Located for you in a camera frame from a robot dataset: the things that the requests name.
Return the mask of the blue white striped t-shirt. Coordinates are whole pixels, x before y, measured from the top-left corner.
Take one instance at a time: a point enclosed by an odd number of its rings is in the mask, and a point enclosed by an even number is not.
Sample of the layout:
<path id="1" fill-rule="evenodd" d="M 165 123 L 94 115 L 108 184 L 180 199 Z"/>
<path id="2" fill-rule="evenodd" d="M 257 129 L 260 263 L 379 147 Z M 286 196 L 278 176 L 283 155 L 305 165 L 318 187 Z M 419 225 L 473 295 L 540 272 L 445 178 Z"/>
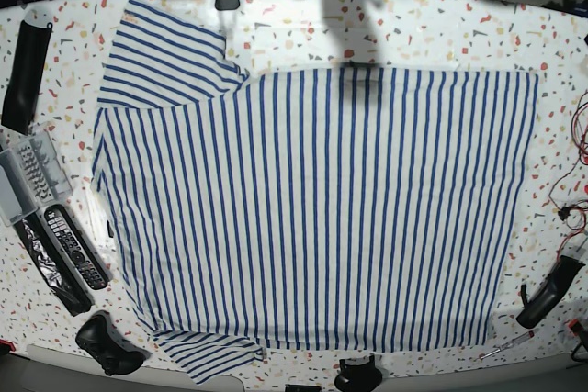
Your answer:
<path id="1" fill-rule="evenodd" d="M 484 343 L 537 76 L 254 78 L 225 42 L 129 0 L 98 94 L 94 186 L 157 344 L 202 384 L 270 348 Z"/>

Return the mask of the black tv remote control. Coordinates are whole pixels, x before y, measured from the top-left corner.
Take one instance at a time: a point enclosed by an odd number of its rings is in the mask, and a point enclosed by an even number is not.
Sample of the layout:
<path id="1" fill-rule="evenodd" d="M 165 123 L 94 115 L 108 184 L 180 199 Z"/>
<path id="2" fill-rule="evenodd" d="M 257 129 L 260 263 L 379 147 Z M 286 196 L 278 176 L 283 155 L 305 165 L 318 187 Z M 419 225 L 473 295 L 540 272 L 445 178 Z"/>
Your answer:
<path id="1" fill-rule="evenodd" d="M 61 204 L 49 206 L 45 209 L 43 217 L 86 284 L 92 290 L 105 289 L 109 282 L 107 272 L 65 207 Z"/>

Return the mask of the black game controller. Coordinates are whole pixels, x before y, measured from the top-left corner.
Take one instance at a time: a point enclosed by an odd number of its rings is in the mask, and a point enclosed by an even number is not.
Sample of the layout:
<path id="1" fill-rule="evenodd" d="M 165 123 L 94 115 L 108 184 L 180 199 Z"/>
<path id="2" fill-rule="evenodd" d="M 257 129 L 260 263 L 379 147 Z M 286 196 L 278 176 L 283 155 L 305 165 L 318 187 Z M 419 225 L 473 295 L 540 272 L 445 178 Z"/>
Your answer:
<path id="1" fill-rule="evenodd" d="M 100 364 L 107 376 L 132 374 L 146 360 L 142 352 L 128 351 L 112 338 L 104 314 L 92 316 L 77 332 L 75 342 Z"/>

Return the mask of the black foil wrapped bar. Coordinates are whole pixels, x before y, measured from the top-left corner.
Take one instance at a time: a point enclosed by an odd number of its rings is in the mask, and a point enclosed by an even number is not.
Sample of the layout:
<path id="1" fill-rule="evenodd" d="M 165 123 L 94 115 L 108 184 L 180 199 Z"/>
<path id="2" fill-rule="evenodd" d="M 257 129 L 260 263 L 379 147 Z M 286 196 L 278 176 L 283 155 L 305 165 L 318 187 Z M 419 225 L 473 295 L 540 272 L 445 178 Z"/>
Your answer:
<path id="1" fill-rule="evenodd" d="M 39 217 L 31 214 L 14 225 L 32 262 L 51 292 L 72 316 L 88 312 L 93 303 L 60 252 L 51 241 Z"/>

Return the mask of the clear plastic bit case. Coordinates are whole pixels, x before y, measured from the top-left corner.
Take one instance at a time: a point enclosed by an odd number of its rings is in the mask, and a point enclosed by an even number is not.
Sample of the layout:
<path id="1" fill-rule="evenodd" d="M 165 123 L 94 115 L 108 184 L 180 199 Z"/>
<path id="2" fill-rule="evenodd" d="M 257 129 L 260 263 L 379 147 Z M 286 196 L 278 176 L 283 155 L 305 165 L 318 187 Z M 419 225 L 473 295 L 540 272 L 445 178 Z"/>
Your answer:
<path id="1" fill-rule="evenodd" d="M 13 226 L 73 193 L 47 130 L 1 151 L 1 219 Z"/>

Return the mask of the black cylindrical sleeve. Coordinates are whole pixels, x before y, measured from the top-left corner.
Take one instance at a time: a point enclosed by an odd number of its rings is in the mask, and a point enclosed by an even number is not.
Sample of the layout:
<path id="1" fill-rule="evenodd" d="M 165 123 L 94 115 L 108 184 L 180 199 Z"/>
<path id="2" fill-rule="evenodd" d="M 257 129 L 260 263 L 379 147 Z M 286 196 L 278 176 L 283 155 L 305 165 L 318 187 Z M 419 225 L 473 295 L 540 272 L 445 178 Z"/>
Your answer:
<path id="1" fill-rule="evenodd" d="M 35 115 L 51 33 L 51 23 L 40 28 L 22 21 L 19 27 L 1 125 L 21 135 L 28 134 Z"/>

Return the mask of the black handheld grip device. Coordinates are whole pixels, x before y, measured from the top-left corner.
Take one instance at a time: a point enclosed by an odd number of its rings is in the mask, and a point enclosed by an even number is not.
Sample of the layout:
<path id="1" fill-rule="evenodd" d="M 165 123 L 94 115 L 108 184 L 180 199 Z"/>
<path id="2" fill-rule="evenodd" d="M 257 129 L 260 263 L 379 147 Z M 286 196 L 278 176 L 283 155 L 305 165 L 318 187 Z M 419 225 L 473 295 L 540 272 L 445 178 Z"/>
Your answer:
<path id="1" fill-rule="evenodd" d="M 562 255 L 546 276 L 538 291 L 529 298 L 526 284 L 521 285 L 523 310 L 516 321 L 525 329 L 534 329 L 566 295 L 575 276 L 585 266 L 575 258 Z"/>

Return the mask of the small tester screwdriver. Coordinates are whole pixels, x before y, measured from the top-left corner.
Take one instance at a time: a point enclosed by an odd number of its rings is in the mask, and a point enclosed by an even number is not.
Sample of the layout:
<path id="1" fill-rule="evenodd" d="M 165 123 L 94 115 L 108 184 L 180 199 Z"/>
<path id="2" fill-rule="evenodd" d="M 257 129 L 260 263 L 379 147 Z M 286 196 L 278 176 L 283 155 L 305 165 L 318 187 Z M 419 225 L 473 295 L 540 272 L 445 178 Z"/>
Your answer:
<path id="1" fill-rule="evenodd" d="M 502 344 L 496 346 L 495 348 L 493 348 L 489 352 L 481 354 L 479 356 L 479 359 L 484 360 L 486 358 L 490 358 L 490 357 L 494 356 L 497 353 L 510 350 L 510 349 L 512 349 L 512 348 L 514 348 L 524 342 L 527 342 L 527 341 L 533 339 L 535 337 L 535 334 L 536 334 L 536 332 L 534 330 L 529 330 L 529 331 L 511 339 L 508 342 L 505 342 L 505 343 L 502 343 Z"/>

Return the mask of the red black connector block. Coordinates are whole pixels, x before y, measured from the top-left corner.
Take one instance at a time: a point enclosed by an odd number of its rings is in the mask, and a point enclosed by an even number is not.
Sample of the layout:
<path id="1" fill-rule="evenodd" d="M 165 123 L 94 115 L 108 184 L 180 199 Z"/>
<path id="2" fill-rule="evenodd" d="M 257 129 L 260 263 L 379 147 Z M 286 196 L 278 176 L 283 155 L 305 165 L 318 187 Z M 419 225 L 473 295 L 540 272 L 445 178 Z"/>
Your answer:
<path id="1" fill-rule="evenodd" d="M 577 319 L 574 319 L 569 323 L 569 328 L 574 335 L 578 335 L 584 331 L 583 325 Z"/>

